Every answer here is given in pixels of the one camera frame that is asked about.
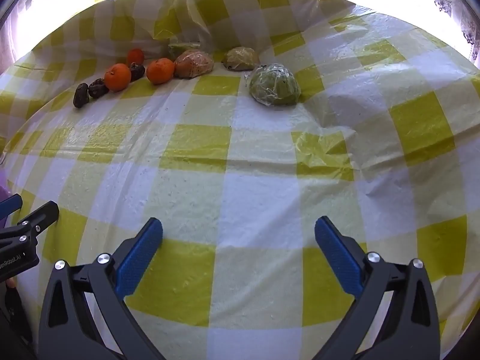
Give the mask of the small red-orange tangerine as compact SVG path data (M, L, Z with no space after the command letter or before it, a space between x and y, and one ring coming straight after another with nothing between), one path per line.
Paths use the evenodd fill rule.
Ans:
M139 48L131 49L128 51L126 57L126 64L130 66L132 63L136 63L137 65L143 65L145 60L145 55L143 51Z

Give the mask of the orange-brown fruit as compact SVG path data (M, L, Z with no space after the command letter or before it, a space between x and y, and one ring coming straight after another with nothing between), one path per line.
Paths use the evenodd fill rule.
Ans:
M200 49L188 49L174 61L174 77L192 79L212 71L213 58Z

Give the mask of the yellow-green fruit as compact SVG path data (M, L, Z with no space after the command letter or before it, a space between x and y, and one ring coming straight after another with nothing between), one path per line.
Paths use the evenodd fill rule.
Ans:
M230 71L251 71L260 64L260 59L254 49L238 46L224 55L222 63Z

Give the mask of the orange tangerine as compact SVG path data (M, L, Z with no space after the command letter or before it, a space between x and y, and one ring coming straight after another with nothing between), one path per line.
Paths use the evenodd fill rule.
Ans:
M175 64L168 58L152 61L146 69L146 77L151 84L158 86L169 82L174 75Z
M122 91L128 87L131 81L130 69L123 63L116 63L105 72L103 80L110 91Z

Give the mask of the floral sheer curtain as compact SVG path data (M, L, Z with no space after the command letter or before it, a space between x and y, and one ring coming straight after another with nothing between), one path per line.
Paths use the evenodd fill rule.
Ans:
M436 8L459 31L463 41L460 53L476 68L479 68L479 17L473 13L465 0L432 0Z

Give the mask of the yellow white checkered tablecloth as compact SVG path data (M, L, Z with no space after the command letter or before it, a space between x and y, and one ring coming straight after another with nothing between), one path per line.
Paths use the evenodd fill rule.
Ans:
M177 42L214 68L151 84ZM254 69L222 63L234 47L288 68L298 103L256 102ZM135 48L144 77L74 107ZM1 169L14 219L59 208L17 279L32 328L55 262L90 263L151 217L163 243L126 302L168 359L310 359L352 304L314 239L323 215L363 250L424 262L442 351L479 309L479 69L345 0L90 7L1 75Z

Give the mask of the cut green fruit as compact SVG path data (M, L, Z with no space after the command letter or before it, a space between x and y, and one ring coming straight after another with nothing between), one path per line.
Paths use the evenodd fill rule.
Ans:
M198 42L177 42L168 45L168 57L175 61L180 55L188 50L199 50L201 45Z

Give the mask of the dark brown mangosteen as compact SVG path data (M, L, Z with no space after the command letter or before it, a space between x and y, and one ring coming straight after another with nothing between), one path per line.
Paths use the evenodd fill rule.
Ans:
M75 108L83 108L84 105L89 103L89 86L86 83L80 83L75 90L72 103Z
M109 92L103 78L98 78L88 86L88 94L92 99L99 99Z
M137 81L144 77L146 69L142 64L131 63L129 66L130 74L131 74L131 82Z

